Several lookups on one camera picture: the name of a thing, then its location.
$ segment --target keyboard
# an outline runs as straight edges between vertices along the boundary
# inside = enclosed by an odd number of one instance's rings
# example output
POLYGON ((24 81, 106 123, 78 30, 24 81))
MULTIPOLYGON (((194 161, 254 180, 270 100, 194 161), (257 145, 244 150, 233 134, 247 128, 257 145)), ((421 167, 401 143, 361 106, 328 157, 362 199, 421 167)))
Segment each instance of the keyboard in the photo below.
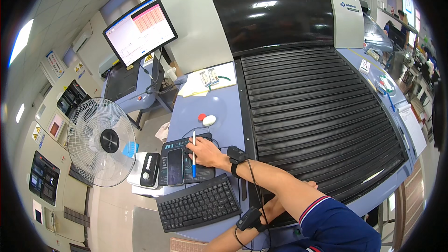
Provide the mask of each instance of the keyboard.
POLYGON ((166 233, 210 225, 242 213, 226 174, 156 201, 166 233))

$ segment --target pen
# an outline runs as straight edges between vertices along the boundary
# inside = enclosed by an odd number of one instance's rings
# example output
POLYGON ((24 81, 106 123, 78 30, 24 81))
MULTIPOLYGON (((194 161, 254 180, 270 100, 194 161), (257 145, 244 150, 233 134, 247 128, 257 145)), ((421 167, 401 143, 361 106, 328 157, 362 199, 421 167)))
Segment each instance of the pen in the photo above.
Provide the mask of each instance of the pen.
MULTIPOLYGON (((196 132, 193 130, 193 145, 196 146, 196 132)), ((196 178, 196 157, 193 152, 193 178, 196 178)))

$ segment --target smartphone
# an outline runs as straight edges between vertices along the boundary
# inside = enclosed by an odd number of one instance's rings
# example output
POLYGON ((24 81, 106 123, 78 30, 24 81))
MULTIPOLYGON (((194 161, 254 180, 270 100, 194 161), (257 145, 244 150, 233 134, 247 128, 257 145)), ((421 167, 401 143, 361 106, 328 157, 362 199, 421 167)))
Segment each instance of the smartphone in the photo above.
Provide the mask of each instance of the smartphone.
POLYGON ((184 159, 182 148, 168 151, 168 186, 184 184, 184 159))

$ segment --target hand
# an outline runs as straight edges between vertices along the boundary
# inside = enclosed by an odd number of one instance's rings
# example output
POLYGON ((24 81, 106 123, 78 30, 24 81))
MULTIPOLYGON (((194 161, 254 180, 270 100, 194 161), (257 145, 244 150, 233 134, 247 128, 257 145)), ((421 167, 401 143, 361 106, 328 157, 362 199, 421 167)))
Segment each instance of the hand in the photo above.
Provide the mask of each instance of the hand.
MULTIPOLYGON (((220 168, 225 163, 229 163, 227 155, 221 153, 211 141, 202 137, 196 137, 196 146, 193 143, 188 143, 187 148, 196 155, 196 163, 206 167, 220 168)), ((192 154, 188 154, 190 159, 193 159, 192 154)))

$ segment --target computer screen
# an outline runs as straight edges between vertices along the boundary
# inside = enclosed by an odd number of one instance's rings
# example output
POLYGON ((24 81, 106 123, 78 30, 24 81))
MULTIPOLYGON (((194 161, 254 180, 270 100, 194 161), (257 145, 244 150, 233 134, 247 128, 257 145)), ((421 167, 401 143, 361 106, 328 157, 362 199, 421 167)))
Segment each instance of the computer screen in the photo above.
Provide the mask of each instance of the computer screen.
POLYGON ((109 45, 126 66, 177 38, 160 0, 146 0, 103 31, 109 45))

